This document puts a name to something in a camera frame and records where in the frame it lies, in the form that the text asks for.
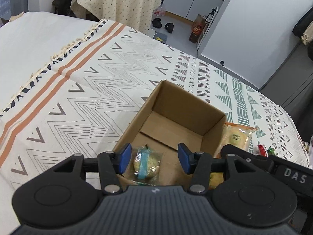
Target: gray ribbed panel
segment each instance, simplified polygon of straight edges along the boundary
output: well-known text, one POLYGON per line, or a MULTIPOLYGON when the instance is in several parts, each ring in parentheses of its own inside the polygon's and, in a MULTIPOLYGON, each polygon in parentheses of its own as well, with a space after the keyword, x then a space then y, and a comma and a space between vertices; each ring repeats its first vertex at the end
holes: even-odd
POLYGON ((214 212, 203 196, 180 186, 130 186, 107 196, 97 211, 77 225, 58 230, 20 227, 13 235, 295 235, 288 225, 253 230, 232 224, 214 212))

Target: orange stripe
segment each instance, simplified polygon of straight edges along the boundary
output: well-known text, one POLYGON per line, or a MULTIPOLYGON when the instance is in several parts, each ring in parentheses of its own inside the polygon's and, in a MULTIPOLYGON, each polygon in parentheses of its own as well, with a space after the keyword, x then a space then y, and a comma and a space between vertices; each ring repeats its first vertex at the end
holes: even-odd
POLYGON ((82 51, 80 51, 74 58, 72 58, 72 60, 59 68, 58 72, 56 74, 54 74, 49 81, 46 83, 46 85, 33 97, 32 100, 30 100, 30 102, 15 116, 13 117, 9 122, 7 122, 4 125, 4 130, 3 133, 0 137, 0 144, 3 141, 7 131, 9 130, 10 126, 12 126, 33 104, 34 102, 52 85, 52 83, 56 80, 56 78, 58 76, 61 75, 61 73, 63 72, 63 70, 67 67, 70 67, 78 58, 80 58, 89 48, 91 48, 93 45, 95 45, 96 43, 98 43, 100 40, 102 40, 103 38, 107 37, 112 31, 113 29, 118 25, 118 22, 115 22, 103 35, 101 38, 99 38, 98 40, 95 40, 93 42, 91 42, 90 44, 88 44, 88 46, 86 46, 82 51))
POLYGON ((80 69, 100 48, 106 45, 112 38, 117 36, 123 29, 125 25, 122 25, 112 36, 107 38, 102 44, 97 46, 88 56, 86 56, 75 68, 69 70, 65 77, 60 80, 59 83, 54 87, 54 89, 44 98, 43 101, 34 109, 34 111, 25 119, 23 120, 15 129, 13 129, 12 134, 5 146, 3 153, 0 156, 0 168, 3 165, 5 159, 10 153, 12 149, 13 143, 15 141, 16 136, 34 119, 34 117, 42 110, 42 108, 52 99, 52 97, 57 93, 57 91, 61 88, 61 86, 69 79, 71 74, 76 70, 80 69))

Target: white logo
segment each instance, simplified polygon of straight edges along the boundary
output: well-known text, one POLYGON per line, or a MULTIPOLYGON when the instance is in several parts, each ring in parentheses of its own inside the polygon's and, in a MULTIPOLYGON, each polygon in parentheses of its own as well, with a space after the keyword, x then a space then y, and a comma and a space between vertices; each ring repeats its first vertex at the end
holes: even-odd
POLYGON ((159 188, 154 188, 154 189, 151 190, 152 193, 158 193, 159 191, 160 191, 159 188))

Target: black robotic device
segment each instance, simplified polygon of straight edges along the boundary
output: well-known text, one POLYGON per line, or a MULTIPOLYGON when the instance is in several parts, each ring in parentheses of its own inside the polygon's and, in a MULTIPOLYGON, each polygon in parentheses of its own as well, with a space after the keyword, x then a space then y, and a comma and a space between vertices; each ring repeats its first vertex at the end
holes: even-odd
POLYGON ((297 234, 289 226, 297 208, 312 223, 313 171, 276 156, 255 156, 232 145, 222 159, 192 153, 184 143, 178 157, 186 174, 182 186, 128 186, 123 174, 131 145, 84 159, 74 154, 16 190, 13 209, 21 223, 13 235, 85 234, 297 234), (98 172, 101 190, 85 181, 98 172), (224 182, 208 190, 211 172, 224 182))

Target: red candy wrapper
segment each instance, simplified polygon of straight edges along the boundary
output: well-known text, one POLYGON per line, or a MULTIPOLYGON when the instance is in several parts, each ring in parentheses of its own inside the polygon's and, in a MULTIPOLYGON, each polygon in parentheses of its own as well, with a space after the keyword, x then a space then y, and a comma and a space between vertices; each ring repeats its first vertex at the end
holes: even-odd
POLYGON ((258 148, 259 148, 260 155, 265 156, 265 157, 269 156, 269 154, 267 153, 266 147, 264 145, 262 144, 258 145, 258 148))

